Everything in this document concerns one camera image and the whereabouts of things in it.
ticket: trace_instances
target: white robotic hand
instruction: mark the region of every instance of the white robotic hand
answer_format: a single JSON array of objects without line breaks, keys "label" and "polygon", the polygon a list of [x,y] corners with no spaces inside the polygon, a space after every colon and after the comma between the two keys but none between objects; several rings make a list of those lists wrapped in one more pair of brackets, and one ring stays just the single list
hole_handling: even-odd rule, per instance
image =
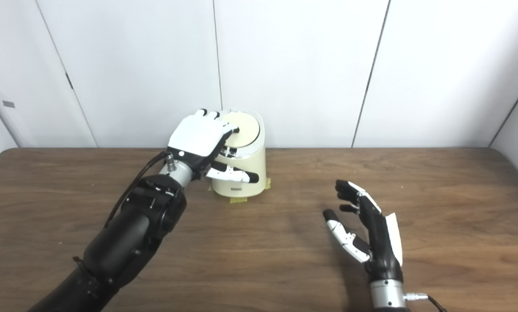
[{"label": "white robotic hand", "polygon": [[218,117],[218,112],[207,114],[206,109],[200,109],[194,115],[182,119],[172,133],[168,147],[178,150],[179,156],[184,156],[184,153],[202,157],[211,155],[219,143],[224,144],[232,132],[239,131],[236,126]]},{"label": "white robotic hand", "polygon": [[168,141],[167,152],[171,152],[178,162],[189,166],[192,180],[208,176],[227,181],[258,182],[259,176],[253,172],[215,161],[229,136],[239,132],[237,126],[219,120],[219,115],[218,112],[207,113],[206,109],[200,109],[182,119]]}]

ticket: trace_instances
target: black fingertip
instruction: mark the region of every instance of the black fingertip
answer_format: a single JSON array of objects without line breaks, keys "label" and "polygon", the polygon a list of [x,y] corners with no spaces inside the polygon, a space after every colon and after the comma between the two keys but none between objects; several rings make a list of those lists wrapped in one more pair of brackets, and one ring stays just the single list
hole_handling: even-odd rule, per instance
[{"label": "black fingertip", "polygon": [[351,213],[357,214],[359,212],[359,209],[355,208],[352,205],[340,205],[340,211],[351,212]]},{"label": "black fingertip", "polygon": [[257,183],[257,182],[259,182],[259,175],[257,173],[254,173],[254,172],[246,172],[246,173],[249,176],[249,182],[250,183]]},{"label": "black fingertip", "polygon": [[338,193],[336,196],[342,200],[347,200],[348,202],[352,200],[352,197],[349,194]]},{"label": "black fingertip", "polygon": [[328,222],[328,221],[340,222],[340,219],[338,219],[338,216],[332,209],[326,209],[325,211],[323,211],[323,217],[326,222]]}]

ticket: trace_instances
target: prosthetic hand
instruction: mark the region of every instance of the prosthetic hand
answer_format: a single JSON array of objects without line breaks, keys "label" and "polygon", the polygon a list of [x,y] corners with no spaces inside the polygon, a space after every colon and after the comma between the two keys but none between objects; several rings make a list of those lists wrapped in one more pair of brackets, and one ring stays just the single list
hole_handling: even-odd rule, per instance
[{"label": "prosthetic hand", "polygon": [[218,117],[218,112],[207,114],[207,110],[200,109],[195,115],[182,119],[168,142],[167,151],[177,162],[184,164],[184,170],[191,170],[192,180],[208,176],[218,180],[257,183],[257,174],[215,161],[226,149],[224,144],[229,136],[239,132],[236,126]]},{"label": "prosthetic hand", "polygon": [[420,293],[403,293],[401,238],[395,213],[386,217],[370,195],[352,182],[337,180],[338,198],[351,204],[340,210],[359,216],[369,232],[367,243],[343,225],[332,209],[323,211],[328,228],[352,257],[363,263],[369,275],[372,304],[375,312],[409,312],[408,300],[430,300],[445,312],[432,297]]},{"label": "prosthetic hand", "polygon": [[[85,249],[77,268],[29,312],[99,312],[130,283],[174,229],[186,208],[184,188],[211,176],[257,182],[257,174],[215,162],[237,127],[217,120],[219,113],[200,109],[182,120],[166,151],[146,164],[113,207],[101,232]],[[164,160],[159,174],[142,178]]]}]

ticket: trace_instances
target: robotic finger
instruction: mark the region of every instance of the robotic finger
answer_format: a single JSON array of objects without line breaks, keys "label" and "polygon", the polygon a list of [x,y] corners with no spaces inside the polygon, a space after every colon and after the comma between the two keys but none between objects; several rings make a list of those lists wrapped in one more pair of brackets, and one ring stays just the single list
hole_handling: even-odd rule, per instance
[{"label": "robotic finger", "polygon": [[231,167],[222,162],[213,161],[211,169],[207,172],[207,177],[217,180],[257,183],[259,175],[254,172],[244,171],[237,167]]},{"label": "robotic finger", "polygon": [[353,233],[351,229],[343,225],[332,209],[323,211],[323,216],[327,222],[328,228],[345,251],[360,263],[364,263],[369,260],[370,246],[366,241],[361,237],[358,237],[356,233]]}]

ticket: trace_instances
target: black robotic forearm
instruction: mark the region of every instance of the black robotic forearm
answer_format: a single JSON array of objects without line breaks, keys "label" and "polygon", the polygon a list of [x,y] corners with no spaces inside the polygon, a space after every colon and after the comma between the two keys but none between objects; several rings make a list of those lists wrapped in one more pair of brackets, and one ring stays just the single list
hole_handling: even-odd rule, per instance
[{"label": "black robotic forearm", "polygon": [[77,268],[29,312],[101,311],[148,264],[185,208],[184,187],[169,175],[140,179]]}]

